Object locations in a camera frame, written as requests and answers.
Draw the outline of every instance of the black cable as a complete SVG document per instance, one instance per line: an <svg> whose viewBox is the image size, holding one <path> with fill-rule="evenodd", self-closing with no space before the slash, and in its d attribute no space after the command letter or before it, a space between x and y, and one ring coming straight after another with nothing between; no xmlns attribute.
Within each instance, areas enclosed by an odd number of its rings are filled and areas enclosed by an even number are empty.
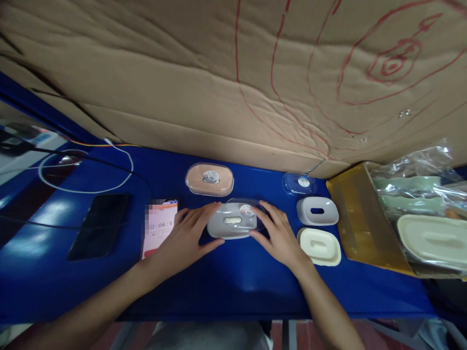
<svg viewBox="0 0 467 350"><path fill-rule="evenodd" d="M93 157L89 157L89 156L85 156L85 155L71 154L72 152L76 152L76 151L54 151L54 150L47 150L47 149L36 148L36 147L31 147L31 151L44 152L44 153L48 153L48 154L56 154L56 155L63 155L63 156L72 156L72 157L79 157L79 158L83 158L83 159L94 160L94 161L97 161L97 162L100 162L100 163L103 163L103 164L106 164L106 165L110 165L111 167L114 167L114 168L117 168L117 169L120 169L120 170L124 170L127 173L133 174L133 175L139 177L141 180L143 180L144 183L148 186L149 190L151 191L152 198L156 197L151 185L149 184L149 182L147 182L147 180L143 176L141 176L138 173L133 172L133 171L131 171L129 169L126 169L126 168L123 168L121 166L109 163L109 162L107 162L105 160L101 160L101 159L97 159L97 158L93 158ZM118 224L118 225L99 226L99 227L70 227L70 226L48 225L48 224L41 224L41 223L38 223L38 222L29 221L29 220L14 219L14 218L10 218L8 216L4 216L4 215L1 215L1 214L0 214L0 218L4 219L4 220L9 220L9 221L22 223L22 224L44 226L44 227L49 227L49 228L72 229L72 230L76 230L76 229L100 229L100 228L111 228L111 227L114 228L114 227L119 227L119 226L129 224L131 222L131 221L126 221L126 222Z"/></svg>
<svg viewBox="0 0 467 350"><path fill-rule="evenodd" d="M4 143L0 143L0 146L11 146L11 145L8 145L8 144L4 144ZM139 177L141 180L143 180L145 182L145 184L148 186L149 190L151 191L151 196L152 198L155 198L155 194L154 194L154 191L151 187L151 185L149 184L149 182L147 182L147 180L139 175L138 173L136 172L133 172L129 169L126 169L124 167L121 167L121 166L118 166L118 165L115 165L115 164L112 164L112 163L109 163L105 160L101 160L101 159L97 159L97 158L93 158L93 157L89 157L89 156L85 156L85 155L73 155L73 154L70 154L70 152L76 152L76 151L54 151L54 150L47 150L47 149L44 149L44 148L37 148L37 147L32 147L31 148L31 151L37 151L37 152L44 152L44 153L48 153L48 154L56 154L56 155L62 155L62 156L74 156L74 157L80 157L80 158L83 158L83 159L89 159L89 160L94 160L94 161L97 161L99 163L103 163L103 164L106 164L106 165L110 165L111 167L114 167L114 168L117 168L117 169L120 169L120 170L124 170L126 171L127 173L130 173L130 174L133 174L137 177Z"/></svg>

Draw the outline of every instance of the finger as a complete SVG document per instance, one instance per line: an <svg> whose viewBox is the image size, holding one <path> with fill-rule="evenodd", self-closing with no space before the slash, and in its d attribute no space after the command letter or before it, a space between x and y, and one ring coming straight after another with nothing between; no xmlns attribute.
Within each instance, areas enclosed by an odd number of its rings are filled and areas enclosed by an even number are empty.
<svg viewBox="0 0 467 350"><path fill-rule="evenodd" d="M282 221L286 224L288 224L288 216L286 213L282 212Z"/></svg>
<svg viewBox="0 0 467 350"><path fill-rule="evenodd" d="M218 238L212 242L209 242L205 245L202 245L201 247L199 247L199 250L201 252L201 256L204 256L210 252L212 252L214 249L216 249L218 246L222 245L225 243L225 240L223 240L222 238Z"/></svg>
<svg viewBox="0 0 467 350"><path fill-rule="evenodd" d="M198 221L195 223L195 228L199 229L200 233L203 232L204 227L208 224L208 221L212 218L212 216L219 210L222 203L218 202L215 205L206 208L201 216L199 217Z"/></svg>
<svg viewBox="0 0 467 350"><path fill-rule="evenodd" d="M269 239L267 239L258 231L250 231L249 235L252 236L269 254L272 255L272 244Z"/></svg>
<svg viewBox="0 0 467 350"><path fill-rule="evenodd" d="M198 219L204 213L204 211L208 210L209 208L213 207L214 205L216 205L216 202L206 204L204 207L193 210L193 212L194 212L193 215L190 216L190 218L187 220L186 223L189 224L190 226L194 226L196 224L196 222L198 222Z"/></svg>
<svg viewBox="0 0 467 350"><path fill-rule="evenodd" d="M276 228L276 225L269 219L267 214L265 214L262 210L251 207L252 212L256 214L256 216L263 222L264 226L268 229L268 231L273 231Z"/></svg>
<svg viewBox="0 0 467 350"><path fill-rule="evenodd" d="M177 214L175 214L174 227L180 225L183 219L185 218L185 215L188 214L190 211L191 209L185 208L180 210Z"/></svg>
<svg viewBox="0 0 467 350"><path fill-rule="evenodd" d="M259 203L269 212L275 224L279 224L283 221L281 210L277 209L274 205L271 205L266 201L259 201Z"/></svg>
<svg viewBox="0 0 467 350"><path fill-rule="evenodd" d="M191 211L185 216L185 220L183 220L183 221L184 221L185 223L187 223L188 220L190 220L190 218L191 218L193 215L196 214L196 211L197 211L197 210L198 210L198 209L193 209L193 210L191 210Z"/></svg>

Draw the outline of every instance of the cardboard box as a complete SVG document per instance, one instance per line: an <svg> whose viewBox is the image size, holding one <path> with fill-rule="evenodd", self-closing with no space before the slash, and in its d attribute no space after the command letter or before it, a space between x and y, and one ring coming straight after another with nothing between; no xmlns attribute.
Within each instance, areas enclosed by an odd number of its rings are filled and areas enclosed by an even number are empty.
<svg viewBox="0 0 467 350"><path fill-rule="evenodd" d="M99 138L326 179L467 161L465 2L38 3L0 1L0 70Z"/></svg>
<svg viewBox="0 0 467 350"><path fill-rule="evenodd" d="M346 256L422 279L460 278L458 271L407 261L370 178L369 170L378 166L364 162L328 181L331 198L339 210L337 225Z"/></svg>

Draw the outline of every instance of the person's left hand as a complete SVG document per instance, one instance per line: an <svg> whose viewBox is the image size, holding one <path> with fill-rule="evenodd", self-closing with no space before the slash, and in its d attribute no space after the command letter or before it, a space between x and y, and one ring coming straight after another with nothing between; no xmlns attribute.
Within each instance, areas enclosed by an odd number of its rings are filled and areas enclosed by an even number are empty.
<svg viewBox="0 0 467 350"><path fill-rule="evenodd" d="M175 215L172 232L154 254L140 262L152 275L149 278L155 278L155 285L183 271L225 242L219 238L202 246L198 244L209 219L220 206L221 203L214 202L194 210L182 209Z"/></svg>

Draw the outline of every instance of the pink soap dish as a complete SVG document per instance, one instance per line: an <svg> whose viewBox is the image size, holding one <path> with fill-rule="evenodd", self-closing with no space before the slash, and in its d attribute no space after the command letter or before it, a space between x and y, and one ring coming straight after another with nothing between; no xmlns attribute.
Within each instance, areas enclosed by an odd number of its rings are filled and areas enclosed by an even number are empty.
<svg viewBox="0 0 467 350"><path fill-rule="evenodd" d="M233 177L232 171L226 166L196 163L188 169L185 183L195 194L225 197L234 189Z"/></svg>

